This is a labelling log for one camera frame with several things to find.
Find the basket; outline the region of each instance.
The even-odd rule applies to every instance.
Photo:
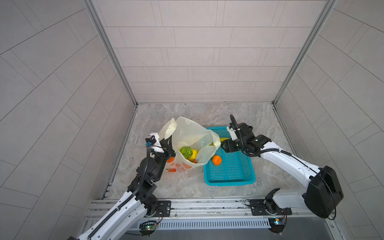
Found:
[[[207,127],[221,137],[231,138],[227,127]],[[222,163],[216,166],[209,161],[204,165],[204,180],[209,186],[240,186],[255,182],[251,158],[242,152],[226,153],[221,147],[216,151]]]

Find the plastic bag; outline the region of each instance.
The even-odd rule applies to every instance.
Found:
[[[203,166],[220,147],[220,138],[216,133],[184,117],[179,117],[176,121],[172,118],[160,130],[159,136],[159,139],[172,136],[172,148],[176,156],[174,161],[171,159],[167,161],[164,169],[168,172],[180,172]],[[185,146],[199,151],[196,156],[197,163],[185,159],[181,154],[180,149]]]

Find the robotic arm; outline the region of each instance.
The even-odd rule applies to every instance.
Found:
[[[271,215],[277,214],[280,209],[295,207],[309,209],[321,218],[328,218],[334,210],[336,216],[336,206],[344,195],[332,168],[320,168],[308,163],[283,150],[264,135],[255,137],[252,126],[237,124],[233,115],[230,118],[232,122],[227,130],[231,139],[221,144],[225,152],[242,151],[249,157],[262,157],[281,167],[307,188],[306,191],[273,189],[265,197],[262,208]],[[160,180],[167,160],[175,157],[175,152],[172,137],[159,141],[159,135],[151,133],[146,142],[147,156],[136,169],[137,175],[127,191],[106,215],[77,240],[117,240],[144,216],[156,214],[158,200],[152,194],[156,189],[154,183]],[[158,224],[154,220],[145,223],[139,226],[142,235],[153,233]]]

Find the beige wall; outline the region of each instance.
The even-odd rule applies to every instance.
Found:
[[[0,239],[67,239],[133,103],[83,1],[1,1],[0,33]]]
[[[356,240],[384,239],[383,12],[382,0],[339,0],[277,104],[300,156],[336,170],[338,218]]]
[[[93,1],[140,103],[274,100],[324,3]]]

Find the gray stone surface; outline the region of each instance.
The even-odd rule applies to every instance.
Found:
[[[233,114],[237,122],[253,126],[255,135],[271,138],[287,151],[291,151],[286,137],[270,103],[190,103],[141,104],[124,148],[112,184],[111,199],[119,199],[136,176],[136,168],[146,155],[145,137],[158,132],[171,118],[189,118],[203,127],[226,126]],[[164,172],[156,183],[154,194],[158,198],[170,197],[226,197],[266,195],[273,188],[299,189],[302,185],[287,172],[260,157],[252,158],[256,181],[244,186],[208,186],[204,181],[204,168],[186,172]]]

